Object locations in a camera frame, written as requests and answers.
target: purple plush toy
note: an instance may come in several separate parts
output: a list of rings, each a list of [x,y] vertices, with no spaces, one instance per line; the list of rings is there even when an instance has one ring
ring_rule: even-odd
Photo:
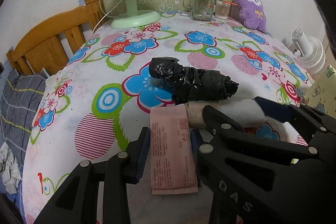
[[[260,0],[235,0],[240,7],[239,15],[244,19],[244,26],[251,30],[266,32],[266,17]]]

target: silver rivet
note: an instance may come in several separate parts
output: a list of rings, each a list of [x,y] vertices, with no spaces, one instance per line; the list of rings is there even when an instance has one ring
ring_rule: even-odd
[[[230,128],[231,128],[231,125],[228,124],[228,123],[223,123],[223,124],[222,124],[222,128],[223,128],[223,129],[230,129]]]
[[[207,154],[207,153],[211,153],[213,150],[213,146],[206,143],[206,144],[202,144],[200,147],[199,147],[199,151],[203,154]]]
[[[123,159],[123,158],[126,158],[126,157],[127,157],[127,152],[121,151],[121,152],[118,153],[118,158]]]
[[[308,151],[311,153],[311,154],[313,154],[313,155],[316,155],[317,154],[317,149],[315,148],[315,147],[313,147],[313,146],[310,146],[309,148],[308,148]]]
[[[90,164],[88,160],[82,160],[81,161],[81,167],[87,167]]]

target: wooden chair back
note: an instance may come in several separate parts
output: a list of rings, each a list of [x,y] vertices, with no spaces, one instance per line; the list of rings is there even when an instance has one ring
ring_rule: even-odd
[[[51,74],[63,69],[68,63],[68,57],[58,34],[65,33],[70,48],[75,53],[85,43],[80,25],[89,22],[93,29],[104,16],[99,1],[85,0],[85,6],[55,15],[36,25],[20,40],[14,51],[7,53],[11,66],[26,75],[33,73],[27,61],[35,73],[40,73],[43,67]]]

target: pink package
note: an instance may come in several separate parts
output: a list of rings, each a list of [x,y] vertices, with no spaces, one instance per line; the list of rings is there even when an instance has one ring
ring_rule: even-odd
[[[150,124],[152,194],[198,192],[184,104],[152,107]]]

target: black plastic bag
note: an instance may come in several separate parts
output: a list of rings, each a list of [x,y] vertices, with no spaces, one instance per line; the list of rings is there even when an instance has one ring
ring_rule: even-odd
[[[216,70],[183,67],[173,57],[154,57],[149,65],[153,78],[163,79],[173,88],[176,104],[189,101],[218,101],[236,93],[238,83]]]

